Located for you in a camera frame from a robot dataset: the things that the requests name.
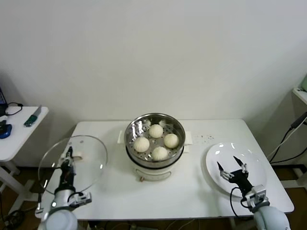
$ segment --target black cable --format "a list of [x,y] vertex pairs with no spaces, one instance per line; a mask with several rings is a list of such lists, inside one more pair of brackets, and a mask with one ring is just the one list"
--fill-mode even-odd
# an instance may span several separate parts
[[245,208],[250,208],[250,206],[245,206],[245,205],[243,204],[243,201],[244,201],[244,199],[242,199],[242,200],[240,201],[241,205],[242,205],[243,207],[245,207]]
[[105,223],[104,230],[106,230],[106,226],[107,226],[107,224],[108,224],[109,222],[110,222],[110,221],[108,220],[108,221]]
[[17,112],[15,112],[15,113],[13,113],[13,114],[5,113],[6,116],[12,116],[12,115],[15,115],[15,114],[19,113],[20,111],[22,111],[23,106],[24,106],[23,104],[21,104],[21,103],[16,103],[16,102],[10,102],[10,103],[8,103],[8,105],[10,105],[10,104],[16,104],[17,106],[20,107],[20,110],[18,110]]
[[281,163],[281,162],[284,162],[284,161],[289,161],[289,160],[292,160],[292,159],[294,159],[294,158],[297,158],[297,157],[299,157],[299,156],[301,156],[301,155],[303,155],[305,152],[306,152],[306,150],[307,150],[307,147],[300,153],[300,154],[298,154],[297,156],[295,156],[295,157],[291,157],[291,158],[289,158],[289,159],[286,159],[286,160],[282,160],[282,161],[275,161],[275,162],[271,162],[271,164],[273,164],[273,163]]
[[[282,143],[285,139],[286,139],[286,137],[287,137],[287,135],[288,135],[288,133],[290,132],[292,130],[292,128],[289,128],[289,130],[286,132],[286,134],[284,135],[284,137],[283,137],[283,139],[282,139],[282,141],[280,142],[280,143]],[[278,147],[278,149],[276,150],[276,152],[275,152],[275,154],[273,155],[273,157],[270,159],[270,163],[272,162],[272,160],[275,158],[275,156],[277,155],[277,153],[278,153],[278,150],[280,149],[280,147]]]
[[235,212],[235,210],[234,210],[234,207],[232,206],[232,193],[233,193],[233,191],[234,191],[236,188],[237,188],[237,189],[240,189],[239,187],[234,187],[234,188],[231,190],[231,192],[230,192],[230,206],[231,206],[231,209],[232,209],[234,215],[235,215],[236,217],[239,217],[239,216],[236,214],[236,212]]
[[78,194],[78,195],[80,195],[80,196],[83,195],[82,192],[75,192],[75,193],[72,193],[72,194],[70,194],[70,196],[67,198],[67,203],[69,202],[69,199],[70,199],[73,195],[76,195],[76,194]]
[[4,223],[5,221],[4,221],[4,218],[3,218],[3,210],[2,210],[2,194],[1,194],[1,192],[0,192],[0,206],[1,206],[1,218],[2,218],[3,223]]

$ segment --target wooden floor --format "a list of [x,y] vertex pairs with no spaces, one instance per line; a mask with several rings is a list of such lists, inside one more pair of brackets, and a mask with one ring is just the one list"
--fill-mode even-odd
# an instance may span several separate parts
[[[293,180],[296,179],[295,174],[289,169],[277,169],[275,170],[280,180]],[[32,188],[32,192],[41,193],[42,188],[37,181],[37,169],[21,168],[20,175],[14,176],[19,182],[25,184],[27,180],[34,179],[36,181]],[[288,195],[294,203],[294,212],[287,214],[290,221],[292,230],[302,230],[306,229],[307,220],[307,192],[303,188],[291,188],[286,189]],[[3,215],[7,215],[10,207],[13,205],[17,194],[9,188],[6,188],[2,193],[2,208]],[[28,209],[34,207],[36,204],[34,202],[25,202],[22,209]],[[184,224],[187,224],[191,220],[178,220],[172,224],[167,230],[178,230]],[[22,225],[17,228],[18,230],[36,230],[39,225],[40,220],[34,216],[34,210],[28,212],[25,216],[25,220]],[[130,224],[136,224],[137,226],[156,228],[159,230],[165,230],[173,220],[157,220],[157,221],[103,221],[99,223],[99,230],[113,230],[113,228],[118,225],[114,230],[129,230]],[[86,227],[87,222],[80,221],[80,225]],[[0,230],[4,227],[3,222],[0,222]],[[212,229],[231,229],[229,220],[227,218],[216,218],[216,219],[196,219],[190,224],[182,228],[182,230],[212,230]]]

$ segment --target cable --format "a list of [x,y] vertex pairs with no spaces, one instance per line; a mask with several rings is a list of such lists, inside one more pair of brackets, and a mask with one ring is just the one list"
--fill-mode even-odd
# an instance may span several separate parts
[[176,221],[178,221],[178,220],[175,220],[175,221],[173,221],[172,223],[170,223],[170,224],[167,226],[167,228],[166,228],[165,230],[168,230],[169,227],[171,227]]
[[[282,139],[282,141],[281,141],[280,143],[282,143],[282,142],[285,140],[285,138],[287,137],[288,133],[289,133],[291,130],[292,130],[292,128],[289,128],[289,130],[286,132],[286,134],[284,135],[284,137],[283,137],[283,139]],[[280,146],[279,146],[278,149],[276,150],[276,152],[275,152],[275,154],[273,155],[272,159],[270,159],[270,161],[269,161],[270,163],[272,162],[272,160],[273,160],[273,159],[275,158],[275,156],[277,155],[279,149],[280,149]]]
[[67,198],[67,203],[69,202],[69,199],[70,199],[72,196],[76,195],[76,194],[78,194],[79,196],[82,196],[82,195],[83,195],[82,192],[75,192],[75,193],[72,193],[72,194],[70,194],[69,197]]
[[245,205],[243,204],[243,201],[245,201],[244,198],[240,201],[241,205],[242,205],[243,207],[245,207],[245,208],[250,208],[250,206],[245,206]]
[[188,224],[190,224],[190,223],[192,223],[193,221],[194,221],[195,219],[193,219],[193,220],[190,220],[188,223],[186,223],[186,224],[184,224],[184,225],[182,225],[178,230],[181,230],[184,226],[186,226],[186,225],[188,225]]
[[267,156],[267,158],[269,158],[271,155],[273,155],[274,154],[274,152],[281,146],[281,145],[283,145],[300,127],[301,127],[301,125],[305,122],[307,120],[307,117],[305,117],[305,119],[298,125],[298,127],[296,127],[293,131],[292,131],[292,133],[290,133],[290,135],[283,141],[283,142],[281,142],[277,147],[276,147],[276,149],[274,149],[268,156]]
[[284,161],[292,160],[292,159],[294,159],[294,158],[297,158],[297,157],[303,155],[303,154],[306,152],[306,150],[307,150],[307,147],[306,147],[300,154],[298,154],[298,155],[295,156],[295,157],[291,157],[291,158],[288,158],[288,159],[282,160],[282,161],[275,161],[275,162],[272,162],[271,164],[274,164],[274,163],[281,163],[281,162],[284,162]]
[[120,225],[131,225],[131,224],[121,223],[121,224],[115,225],[111,230],[114,230],[115,228],[117,228],[117,227],[120,226]]
[[10,105],[10,104],[16,104],[17,106],[20,107],[20,110],[18,110],[17,112],[15,112],[15,113],[13,113],[13,114],[5,113],[6,116],[12,116],[12,115],[15,115],[15,114],[19,113],[20,111],[22,111],[23,106],[24,106],[23,104],[21,104],[21,103],[16,103],[16,102],[10,102],[10,103],[8,103],[8,105]]
[[234,207],[232,206],[232,193],[233,193],[233,191],[234,191],[236,188],[237,188],[237,189],[240,189],[239,187],[234,187],[234,188],[231,190],[231,192],[230,192],[230,206],[231,206],[231,209],[232,209],[234,215],[235,215],[236,217],[238,217],[238,215],[236,214],[236,212],[235,212],[235,210],[234,210]]
[[2,230],[4,230],[4,229],[8,229],[8,230],[16,229],[24,221],[26,213],[28,213],[29,211],[32,211],[34,209],[36,209],[36,206],[28,208],[28,209],[25,209],[25,210],[18,209],[18,210],[15,210],[15,211],[11,212],[10,214],[8,214],[4,218],[3,217],[3,210],[2,210],[2,193],[0,192],[1,218],[2,218],[2,221],[3,221],[4,225],[5,225],[5,227]]
[[1,206],[1,218],[2,218],[3,223],[5,223],[4,218],[3,218],[3,210],[2,210],[2,194],[1,194],[1,192],[0,192],[0,206]]

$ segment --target wire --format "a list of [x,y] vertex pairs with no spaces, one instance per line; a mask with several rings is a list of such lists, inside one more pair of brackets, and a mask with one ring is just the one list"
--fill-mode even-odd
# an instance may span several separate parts
[[5,223],[4,218],[3,218],[3,210],[2,210],[2,194],[1,194],[1,192],[0,192],[0,206],[1,206],[1,218],[2,218],[3,223]]
[[307,120],[307,117],[305,117],[305,119],[299,124],[299,126],[298,127],[296,127],[293,131],[292,131],[292,133],[290,133],[290,135],[283,141],[283,142],[281,142],[277,147],[276,147],[276,149],[274,149],[268,156],[267,156],[267,158],[269,158],[271,155],[273,155],[274,153],[275,153],[275,151],[281,146],[281,145],[283,145],[300,127],[301,127],[301,125],[305,122]]
[[120,226],[120,225],[131,225],[131,224],[121,223],[121,224],[115,225],[111,230],[114,230],[115,228],[117,228],[117,227]]
[[240,189],[239,187],[234,187],[234,188],[231,190],[231,192],[230,192],[230,206],[231,206],[231,209],[232,209],[234,215],[235,215],[236,217],[239,217],[239,216],[236,214],[236,212],[235,212],[235,210],[234,210],[234,207],[232,206],[232,193],[233,193],[233,191],[234,191],[236,188],[237,188],[237,189]]
[[300,154],[298,154],[298,155],[295,156],[295,157],[291,157],[291,158],[288,158],[288,159],[282,160],[282,161],[275,161],[275,162],[272,162],[271,164],[274,164],[274,163],[281,163],[281,162],[285,162],[285,161],[292,160],[292,159],[294,159],[294,158],[297,158],[297,157],[303,155],[303,154],[306,152],[306,150],[307,150],[307,147],[306,147]]
[[244,198],[240,201],[241,205],[242,205],[243,207],[245,207],[245,208],[250,208],[250,206],[245,206],[245,205],[243,204],[243,201],[244,201]]
[[13,114],[5,113],[6,116],[12,116],[12,115],[15,115],[15,114],[19,113],[20,111],[22,111],[23,106],[24,106],[23,104],[16,103],[16,102],[10,102],[10,103],[8,103],[8,105],[10,105],[10,104],[16,104],[16,105],[18,105],[18,106],[20,107],[20,110],[18,110],[17,112],[15,112],[15,113],[13,113]]
[[186,224],[184,224],[184,225],[182,225],[178,230],[181,230],[184,226],[186,226],[186,225],[188,225],[188,224],[190,224],[190,223],[192,223],[193,221],[194,221],[195,219],[193,219],[193,220],[190,220],[188,223],[186,223]]
[[[292,128],[289,128],[289,130],[286,132],[286,134],[284,135],[284,137],[283,137],[283,139],[282,139],[282,141],[281,141],[280,143],[282,143],[282,142],[285,140],[285,138],[287,137],[288,133],[289,133],[291,130],[292,130]],[[276,156],[276,154],[278,153],[279,149],[280,149],[280,146],[279,146],[278,149],[276,150],[276,152],[275,152],[275,154],[273,155],[273,157],[270,159],[270,161],[269,161],[270,163],[271,163],[272,160],[275,158],[275,156]]]
[[67,198],[67,203],[69,202],[69,199],[70,199],[72,196],[76,195],[76,194],[78,194],[79,196],[82,196],[82,195],[83,195],[82,192],[75,192],[75,193],[72,193],[72,194],[70,194],[69,197]]
[[165,230],[168,230],[176,221],[178,221],[178,220],[175,220],[172,223],[170,223]]

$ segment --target white table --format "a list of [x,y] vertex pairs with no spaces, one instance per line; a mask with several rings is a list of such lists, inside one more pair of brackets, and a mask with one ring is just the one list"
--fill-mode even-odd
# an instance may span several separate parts
[[[126,128],[128,121],[80,122],[73,136],[84,134],[101,139],[108,150],[108,164],[100,181],[88,189],[93,202],[74,210],[76,217],[83,220],[232,217],[229,195],[219,190],[204,168],[207,150],[216,143],[229,141],[248,146],[263,161],[271,205],[283,212],[294,210],[292,201],[243,120],[180,122],[192,134],[190,153],[182,155],[169,178],[142,183],[132,171],[124,145],[117,144],[118,134]],[[58,185],[59,174],[53,174],[49,188]],[[44,214],[48,212],[53,198],[53,195],[44,192]],[[238,215],[251,215],[239,200],[234,199],[233,204]]]
[[[300,88],[294,88],[292,92],[307,105],[307,92],[300,89]],[[307,172],[302,173],[300,169],[293,169],[293,171],[296,173],[298,179],[296,180],[287,180],[287,181],[281,181],[284,188],[305,188],[307,191]]]
[[[20,171],[10,161],[15,157],[20,148],[29,139],[33,131],[38,127],[38,125],[47,115],[48,108],[42,107],[41,114],[38,116],[33,126],[24,127],[24,122],[30,117],[30,115],[32,115],[36,111],[37,108],[38,107],[24,106],[22,111],[20,111],[19,113],[12,116],[8,116],[7,124],[12,125],[11,135],[5,139],[0,139],[0,162],[2,165],[4,165],[11,171],[10,173],[8,173],[2,167],[0,167],[0,180],[3,181],[3,185],[0,188],[0,191],[2,192],[7,185],[19,194],[10,212],[19,209],[23,201],[37,201],[38,198],[37,194],[29,192],[29,189],[34,184],[34,180],[28,180],[25,186],[23,186],[21,183],[19,183],[13,178],[13,175],[19,174]],[[7,112],[9,114],[12,114],[19,109],[20,108],[17,106],[12,106],[7,109]]]
[[300,89],[300,88],[294,88],[292,92],[301,99],[305,104],[307,104],[307,92]]

